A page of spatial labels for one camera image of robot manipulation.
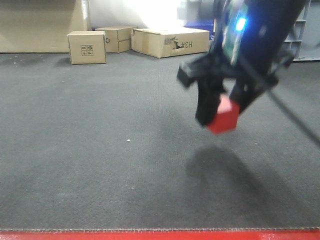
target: red cube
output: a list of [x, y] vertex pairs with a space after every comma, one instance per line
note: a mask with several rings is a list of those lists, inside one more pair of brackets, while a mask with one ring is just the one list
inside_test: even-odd
[[221, 94], [220, 100], [221, 102], [213, 121], [207, 125], [214, 134], [234, 130], [237, 127], [240, 112], [239, 104], [232, 101], [227, 95]]

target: blue led light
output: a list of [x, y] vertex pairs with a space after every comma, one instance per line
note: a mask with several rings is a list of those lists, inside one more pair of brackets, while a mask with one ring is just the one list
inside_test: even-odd
[[239, 18], [236, 22], [235, 30], [242, 31], [245, 28], [246, 21], [247, 19], [245, 19], [244, 17]]

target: gray carpet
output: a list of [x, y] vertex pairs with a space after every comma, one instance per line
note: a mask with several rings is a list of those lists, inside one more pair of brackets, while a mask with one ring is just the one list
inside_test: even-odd
[[[176, 81], [194, 57], [0, 54], [0, 229], [320, 227], [319, 149], [266, 95], [236, 131], [201, 128]], [[280, 76], [319, 134], [320, 63]]]

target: white wall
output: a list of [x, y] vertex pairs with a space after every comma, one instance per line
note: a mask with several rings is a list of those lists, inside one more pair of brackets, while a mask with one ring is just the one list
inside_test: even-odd
[[182, 27], [178, 19], [186, 0], [89, 0], [93, 28], [134, 25], [139, 28]]

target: blue object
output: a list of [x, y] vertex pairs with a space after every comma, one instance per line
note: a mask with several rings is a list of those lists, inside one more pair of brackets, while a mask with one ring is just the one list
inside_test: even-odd
[[189, 21], [185, 24], [186, 28], [190, 29], [202, 29], [210, 32], [210, 40], [213, 39], [213, 31], [214, 31], [214, 21], [210, 20], [198, 20], [198, 21]]
[[245, 28], [246, 22], [247, 19], [245, 19], [244, 17], [240, 17], [235, 24], [235, 30], [237, 30], [238, 32], [242, 31]]

